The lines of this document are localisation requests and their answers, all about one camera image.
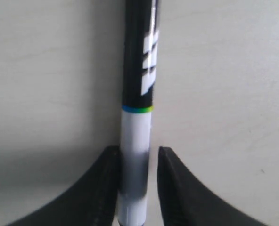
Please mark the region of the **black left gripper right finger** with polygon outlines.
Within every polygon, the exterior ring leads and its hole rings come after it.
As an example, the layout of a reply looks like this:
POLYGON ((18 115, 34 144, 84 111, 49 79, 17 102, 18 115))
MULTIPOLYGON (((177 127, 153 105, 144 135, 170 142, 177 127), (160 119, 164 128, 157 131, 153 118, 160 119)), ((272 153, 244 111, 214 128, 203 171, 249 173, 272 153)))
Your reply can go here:
POLYGON ((165 226, 264 225, 214 194, 170 147, 159 147, 157 188, 165 226))

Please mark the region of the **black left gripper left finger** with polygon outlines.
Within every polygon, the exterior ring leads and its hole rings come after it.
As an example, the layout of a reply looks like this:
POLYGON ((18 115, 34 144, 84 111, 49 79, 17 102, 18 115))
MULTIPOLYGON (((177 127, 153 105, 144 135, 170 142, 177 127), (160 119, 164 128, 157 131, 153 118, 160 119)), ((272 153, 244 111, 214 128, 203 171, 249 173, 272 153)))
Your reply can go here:
POLYGON ((104 149, 85 174, 59 197, 13 226, 110 226, 120 184, 118 146, 104 149))

